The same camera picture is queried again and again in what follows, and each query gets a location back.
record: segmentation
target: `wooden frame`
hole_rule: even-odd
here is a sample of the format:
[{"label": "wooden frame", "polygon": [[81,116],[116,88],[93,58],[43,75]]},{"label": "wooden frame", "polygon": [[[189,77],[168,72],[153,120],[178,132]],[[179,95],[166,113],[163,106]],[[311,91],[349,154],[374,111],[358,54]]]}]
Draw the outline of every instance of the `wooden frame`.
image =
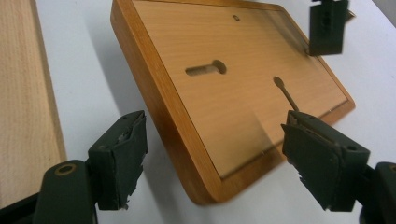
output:
[{"label": "wooden frame", "polygon": [[[255,158],[237,171],[220,176],[167,73],[162,58],[137,13],[135,2],[140,1],[115,0],[111,22],[148,110],[189,197],[198,204],[225,202],[284,160],[281,154],[281,144],[276,144],[272,149],[266,150],[263,156]],[[210,3],[202,0],[150,2],[282,11],[286,13],[300,35],[304,36],[289,14],[276,5],[234,0],[216,0]],[[353,109],[354,103],[325,62],[321,58],[318,59],[346,97],[345,102],[320,115],[322,119],[332,123]]]}]

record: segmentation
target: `keyhole slot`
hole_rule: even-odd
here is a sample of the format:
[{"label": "keyhole slot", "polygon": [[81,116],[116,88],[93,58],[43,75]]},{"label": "keyhole slot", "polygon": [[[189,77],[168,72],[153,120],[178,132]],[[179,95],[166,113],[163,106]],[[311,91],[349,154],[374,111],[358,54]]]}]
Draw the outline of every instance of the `keyhole slot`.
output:
[{"label": "keyhole slot", "polygon": [[212,73],[225,74],[226,72],[227,67],[219,60],[213,61],[212,64],[186,68],[186,74],[191,77]]}]

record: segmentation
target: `white table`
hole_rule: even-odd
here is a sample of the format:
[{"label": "white table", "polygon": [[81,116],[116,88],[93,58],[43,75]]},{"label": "white table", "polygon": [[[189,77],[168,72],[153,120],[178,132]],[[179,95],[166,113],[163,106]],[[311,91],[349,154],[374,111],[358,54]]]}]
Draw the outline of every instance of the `white table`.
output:
[{"label": "white table", "polygon": [[[283,6],[308,34],[310,0],[265,1]],[[121,115],[145,103],[111,28],[111,0],[37,0],[49,70],[69,160]],[[342,55],[324,57],[355,100],[334,127],[372,151],[369,164],[396,161],[396,29],[371,0],[351,0],[357,18],[346,26]],[[180,185],[148,114],[148,155],[128,211],[99,211],[100,223],[358,223],[352,213],[322,211],[283,163],[228,203],[198,206]]]}]

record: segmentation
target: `wood grain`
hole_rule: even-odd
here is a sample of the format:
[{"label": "wood grain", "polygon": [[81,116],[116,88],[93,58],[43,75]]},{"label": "wood grain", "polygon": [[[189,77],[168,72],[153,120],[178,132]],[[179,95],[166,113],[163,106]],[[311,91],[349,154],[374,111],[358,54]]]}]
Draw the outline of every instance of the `wood grain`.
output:
[{"label": "wood grain", "polygon": [[[280,123],[290,105],[274,76],[282,77],[304,112],[326,121],[354,107],[329,67],[305,55],[306,38],[282,7],[116,0],[111,20],[196,203],[224,202],[282,162]],[[227,73],[186,74],[213,60],[224,62]]]},{"label": "wood grain", "polygon": [[65,160],[35,1],[0,2],[0,208]]}]

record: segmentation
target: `wooden board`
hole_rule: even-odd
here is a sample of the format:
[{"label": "wooden board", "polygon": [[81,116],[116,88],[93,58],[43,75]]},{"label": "wooden board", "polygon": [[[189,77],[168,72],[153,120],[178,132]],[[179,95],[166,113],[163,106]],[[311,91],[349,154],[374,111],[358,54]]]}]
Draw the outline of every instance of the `wooden board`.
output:
[{"label": "wooden board", "polygon": [[[331,122],[354,107],[329,67],[305,54],[305,37],[282,7],[116,0],[112,24],[196,203],[223,202],[283,160],[274,148],[291,108],[275,76],[305,113]],[[226,71],[217,63],[197,71],[214,61]]]},{"label": "wooden board", "polygon": [[0,208],[65,160],[35,1],[0,2]]}]

